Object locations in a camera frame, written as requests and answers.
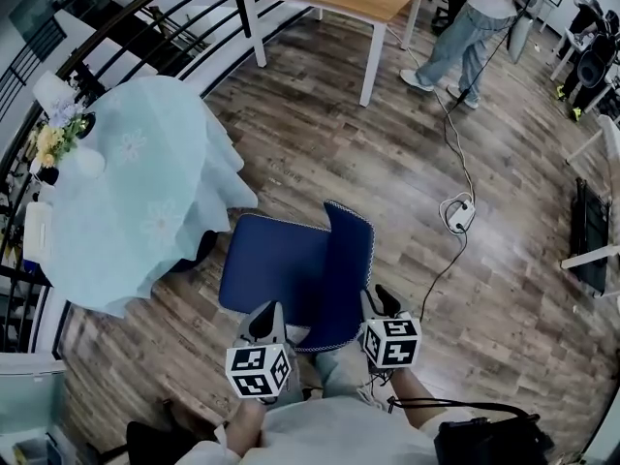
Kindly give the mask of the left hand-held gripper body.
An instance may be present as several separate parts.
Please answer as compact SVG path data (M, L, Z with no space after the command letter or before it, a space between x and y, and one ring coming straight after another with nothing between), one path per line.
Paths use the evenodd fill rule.
M292 376L287 344L236 342L227 349L226 376L241 399L274 399L290 388Z

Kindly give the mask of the yellow and purple flowers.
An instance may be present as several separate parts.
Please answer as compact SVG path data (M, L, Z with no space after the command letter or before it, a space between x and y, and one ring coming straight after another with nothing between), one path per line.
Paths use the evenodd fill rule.
M36 159L44 167L55 167L77 146L80 119L86 114L82 103L66 101L60 104L48 122L36 133Z

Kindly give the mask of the person's right forearm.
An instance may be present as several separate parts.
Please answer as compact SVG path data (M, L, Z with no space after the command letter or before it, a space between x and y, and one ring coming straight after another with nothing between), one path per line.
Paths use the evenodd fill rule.
M390 379L395 396L399 400L412 398L432 398L431 393L409 368L397 368ZM404 410L408 422L421 428L430 419L443 413L443 408L407 408Z

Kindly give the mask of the white power strip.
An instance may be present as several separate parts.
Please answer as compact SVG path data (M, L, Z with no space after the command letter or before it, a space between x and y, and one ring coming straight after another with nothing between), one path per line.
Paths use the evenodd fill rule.
M468 231L476 214L474 200L466 192L442 201L438 211L443 224L452 234Z

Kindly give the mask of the person's grey shirt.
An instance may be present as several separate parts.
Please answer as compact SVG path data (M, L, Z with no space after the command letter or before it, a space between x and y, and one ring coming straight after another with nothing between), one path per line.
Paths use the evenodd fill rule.
M244 456L203 441L176 465L438 465L440 424L472 418L448 409L417 429L353 397L315 399L267 412L261 445Z

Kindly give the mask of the black tumbler white lid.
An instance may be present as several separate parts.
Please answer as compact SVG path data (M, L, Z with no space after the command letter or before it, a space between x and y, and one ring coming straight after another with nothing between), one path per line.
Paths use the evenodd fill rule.
M41 184L49 186L54 186L59 177L59 171L56 167L44 167L38 159L32 161L29 172Z

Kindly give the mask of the black office chair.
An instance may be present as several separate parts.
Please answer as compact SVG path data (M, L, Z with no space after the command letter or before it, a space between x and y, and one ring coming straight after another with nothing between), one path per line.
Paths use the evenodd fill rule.
M450 26L451 22L450 0L443 0L443 3L436 8L431 20L433 34L436 36L441 35Z
M131 421L126 429L130 465L175 465L196 444L214 442L216 424L174 399L162 402L167 430Z

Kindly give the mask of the black metal railing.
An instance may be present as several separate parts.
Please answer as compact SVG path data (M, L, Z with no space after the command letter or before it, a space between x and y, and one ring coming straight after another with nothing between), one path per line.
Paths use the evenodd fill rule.
M120 4L109 0L106 6L95 12L98 18L97 23L102 26L96 27L87 39L82 40L78 47L75 47L63 63L50 69L52 73L58 73L61 79L77 78L77 98L85 98L86 101L94 101L95 98L103 95L105 88L111 89L119 83L123 83L133 77L137 77L140 72L148 72L146 66L153 68L156 74L173 76L173 73L180 73L185 66L190 64L190 59L194 60L191 51L199 52L196 55L198 62L192 66L188 72L181 73L182 78L186 78L193 73L199 65L216 51L227 44L232 38L243 31L246 37L250 36L248 15L244 0L215 0L214 3L206 5L206 8L199 11L184 24L175 20L172 15L177 11L189 10L190 4L197 3L197 0L178 0L168 10L155 13L152 8L156 7L155 0L131 0L128 6L120 9ZM232 13L221 18L217 17L214 23L207 25L206 30L196 34L190 31L193 24L200 23L208 17L215 17L215 11L224 10L225 4L232 4ZM63 40L68 39L68 31L60 25L60 17L51 16L45 24L42 24L33 35L32 40L26 42L15 60L8 66L5 74L0 78L0 120L4 117L7 108L16 98L19 88L27 86L26 78L31 78L37 72L37 68L43 67L43 61L39 60L37 50L41 52L52 52L52 45L60 45ZM222 45L215 45L213 51L207 50L206 38L221 30L229 22L237 22L235 28L227 35ZM120 46L116 51L112 51L109 58L103 59L103 65L95 66L87 64L88 56L103 45L106 40L110 40L113 45ZM128 66L127 72L121 72L120 79L112 79L112 86L104 86L103 79L106 73L112 72L114 66L121 65L121 59L135 56L138 62ZM23 232L18 231L23 225L15 225L16 215L22 206L26 190L34 176L13 171L14 164L18 167L19 163L26 163L24 146L28 142L31 129L42 119L43 107L34 101L33 106L28 110L21 127L16 131L15 138L9 144L8 151L0 161L0 196L7 197L6 204L0 199L0 252L7 250L13 251L16 247L21 247ZM34 289L49 288L50 285L38 266L32 270L25 268L21 264L19 250L17 251L17 265L4 265L0 263L0 278L9 280L8 293L0 293L0 352L26 353L26 344L23 339L25 334L32 331L33 320L27 319L27 312L22 310L20 315L12 310L14 299L21 302L24 308L30 307L31 300L34 300ZM23 282L26 286L25 299L16 299L17 285Z

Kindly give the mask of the white vase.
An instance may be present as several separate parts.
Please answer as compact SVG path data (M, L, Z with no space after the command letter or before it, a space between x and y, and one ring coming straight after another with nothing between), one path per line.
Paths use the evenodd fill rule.
M105 171L106 159L95 149L79 146L76 159L79 170L87 178L97 179Z

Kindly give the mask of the person's left leg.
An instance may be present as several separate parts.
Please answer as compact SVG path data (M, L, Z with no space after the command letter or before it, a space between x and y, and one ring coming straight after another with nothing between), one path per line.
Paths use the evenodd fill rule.
M358 346L350 344L318 353L314 367L321 381L323 398L352 397L364 403L373 401L367 359Z

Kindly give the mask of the black folded cart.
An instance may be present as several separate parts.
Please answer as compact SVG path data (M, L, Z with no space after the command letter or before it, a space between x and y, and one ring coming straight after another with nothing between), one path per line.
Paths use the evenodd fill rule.
M571 201L570 256L592 252L608 245L610 204L604 202L578 177L576 191ZM605 291L607 258L577 265L570 272L597 293Z

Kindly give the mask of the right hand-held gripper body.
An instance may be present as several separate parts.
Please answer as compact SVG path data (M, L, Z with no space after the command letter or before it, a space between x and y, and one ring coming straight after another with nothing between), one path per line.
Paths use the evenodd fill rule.
M421 346L421 327L410 315L371 319L363 324L362 349L377 369L413 366Z

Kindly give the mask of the black shoulder bag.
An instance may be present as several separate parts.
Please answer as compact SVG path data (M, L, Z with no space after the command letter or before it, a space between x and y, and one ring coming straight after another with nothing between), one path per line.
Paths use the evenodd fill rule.
M511 415L497 421L472 418L441 423L434 438L439 465L548 465L547 454L554 449L551 437L538 427L540 416L511 405L393 396L387 402L391 409L472 408Z

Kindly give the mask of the white cabinet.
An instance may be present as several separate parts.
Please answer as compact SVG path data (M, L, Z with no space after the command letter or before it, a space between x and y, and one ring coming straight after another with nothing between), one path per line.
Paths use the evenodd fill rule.
M65 363L51 354L0 353L0 465L69 465L57 423Z

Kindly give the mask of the blue upholstered chair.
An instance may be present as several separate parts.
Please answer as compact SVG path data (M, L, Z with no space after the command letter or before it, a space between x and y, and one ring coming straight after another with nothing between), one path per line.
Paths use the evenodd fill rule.
M237 313L280 302L286 325L307 331L295 347L302 353L337 350L357 339L360 293L372 272L372 223L336 201L325 201L324 208L326 229L242 215L219 288L220 304Z

